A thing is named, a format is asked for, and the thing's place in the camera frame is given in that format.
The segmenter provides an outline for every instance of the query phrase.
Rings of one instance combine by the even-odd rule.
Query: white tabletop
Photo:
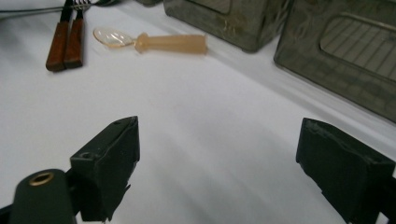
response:
[[[0,8],[62,1],[0,1]],[[396,125],[275,66],[276,38],[247,54],[207,35],[205,56],[108,49],[97,26],[202,34],[163,4],[85,13],[84,66],[46,70],[60,13],[0,15],[0,207],[107,124],[139,117],[141,161],[111,223],[344,223],[295,161],[303,118],[328,122],[396,160]]]

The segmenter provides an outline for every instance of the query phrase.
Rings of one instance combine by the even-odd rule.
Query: wooden handle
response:
[[[64,51],[66,49],[67,32],[69,29],[69,22],[58,22],[55,29],[55,34],[52,38],[52,44],[49,49],[49,57],[46,62],[46,67],[51,72],[58,72],[64,70]]]
[[[69,42],[64,55],[64,65],[66,68],[76,68],[82,66],[84,42],[84,20],[73,21],[70,31]]]

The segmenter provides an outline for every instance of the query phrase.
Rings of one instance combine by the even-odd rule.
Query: spoon handle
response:
[[[139,53],[147,49],[161,49],[193,54],[205,54],[207,52],[204,35],[148,36],[146,33],[143,33],[136,39],[134,47]]]

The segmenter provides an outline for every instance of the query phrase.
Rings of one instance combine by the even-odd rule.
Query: plastic spoon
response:
[[[134,39],[127,34],[112,28],[95,28],[93,35],[102,44],[110,48],[121,48],[133,45],[142,53],[147,49],[170,50],[184,53],[205,54],[207,52],[204,35],[162,35],[148,36],[141,34]]]

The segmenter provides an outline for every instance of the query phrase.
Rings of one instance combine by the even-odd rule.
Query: metal utensil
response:
[[[66,50],[69,21],[73,12],[72,5],[73,0],[66,0],[64,2],[61,19],[56,25],[46,62],[46,67],[51,72],[64,70],[64,52]]]
[[[84,42],[84,18],[83,12],[90,5],[90,0],[74,0],[73,5],[77,11],[77,16],[73,20],[70,30],[69,41],[64,55],[64,66],[66,68],[76,68],[82,66],[83,42]]]

